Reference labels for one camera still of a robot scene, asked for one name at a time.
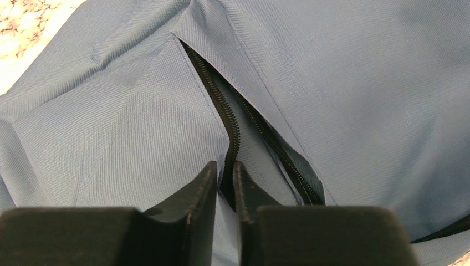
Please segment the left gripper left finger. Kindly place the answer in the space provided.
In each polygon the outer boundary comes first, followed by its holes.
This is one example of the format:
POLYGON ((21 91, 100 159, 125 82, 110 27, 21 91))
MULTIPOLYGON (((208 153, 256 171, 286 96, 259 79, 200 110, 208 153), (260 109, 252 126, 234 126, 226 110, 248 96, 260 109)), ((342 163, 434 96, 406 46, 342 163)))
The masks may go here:
POLYGON ((217 165, 161 203, 17 208, 1 216, 2 265, 210 265, 217 165))

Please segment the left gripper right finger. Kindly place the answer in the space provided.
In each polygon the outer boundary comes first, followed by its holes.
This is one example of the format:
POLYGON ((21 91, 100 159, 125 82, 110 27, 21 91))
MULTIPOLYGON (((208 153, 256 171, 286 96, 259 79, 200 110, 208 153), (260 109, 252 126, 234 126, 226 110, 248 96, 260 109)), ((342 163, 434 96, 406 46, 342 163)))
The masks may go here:
POLYGON ((417 265, 388 210, 283 206, 234 166, 240 265, 417 265))

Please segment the blue backpack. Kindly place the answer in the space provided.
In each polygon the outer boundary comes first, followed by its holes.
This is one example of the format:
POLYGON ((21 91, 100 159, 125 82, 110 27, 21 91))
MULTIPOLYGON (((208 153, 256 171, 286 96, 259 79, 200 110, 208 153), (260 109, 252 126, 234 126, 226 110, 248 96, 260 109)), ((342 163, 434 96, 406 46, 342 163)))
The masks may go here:
POLYGON ((469 250, 468 1, 85 1, 1 96, 1 216, 145 212, 217 165, 283 206, 390 211, 417 265, 469 250))

